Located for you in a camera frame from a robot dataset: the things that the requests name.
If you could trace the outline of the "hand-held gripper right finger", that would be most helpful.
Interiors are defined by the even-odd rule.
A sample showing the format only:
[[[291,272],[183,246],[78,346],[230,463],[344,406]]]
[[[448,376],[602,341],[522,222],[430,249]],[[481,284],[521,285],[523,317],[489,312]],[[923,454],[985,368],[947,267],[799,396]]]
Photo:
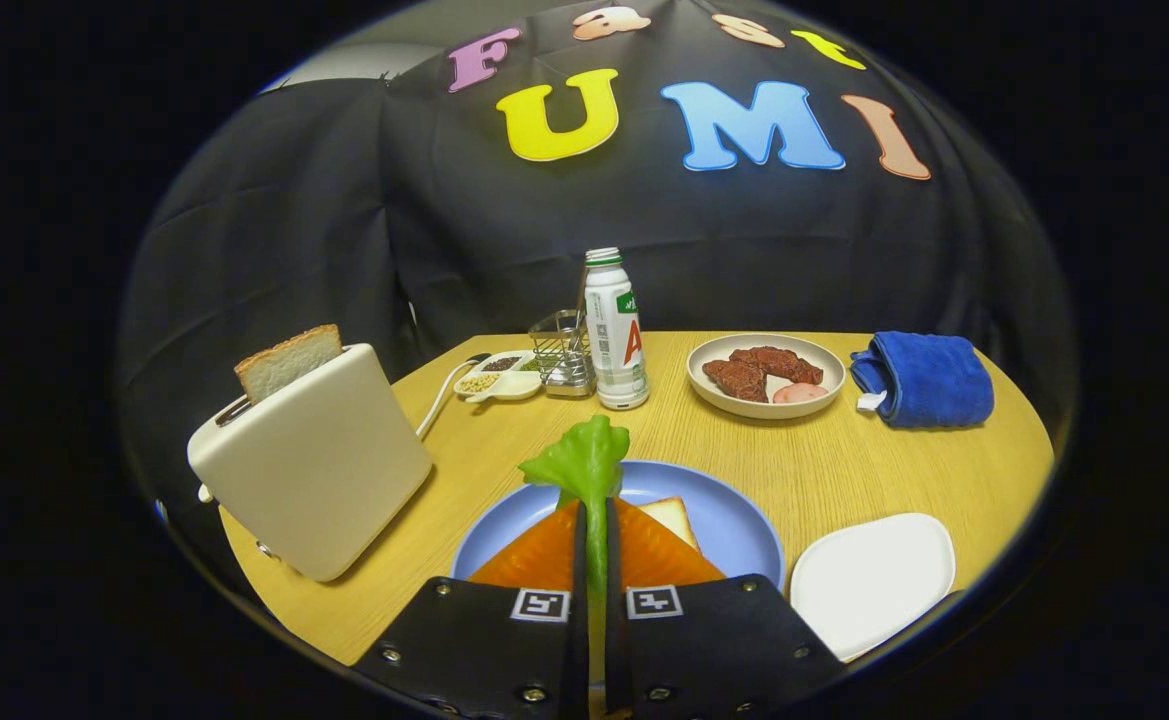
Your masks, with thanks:
[[[843,680],[841,662],[761,574],[690,586],[621,583],[607,501],[604,691],[634,719],[781,719]]]

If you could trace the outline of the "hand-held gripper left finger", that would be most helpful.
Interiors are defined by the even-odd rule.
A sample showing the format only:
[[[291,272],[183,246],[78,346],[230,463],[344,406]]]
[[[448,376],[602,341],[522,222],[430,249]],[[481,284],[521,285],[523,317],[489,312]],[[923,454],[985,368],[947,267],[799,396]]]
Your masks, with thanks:
[[[354,673],[438,719],[587,719],[587,510],[574,510],[570,589],[426,580]]]

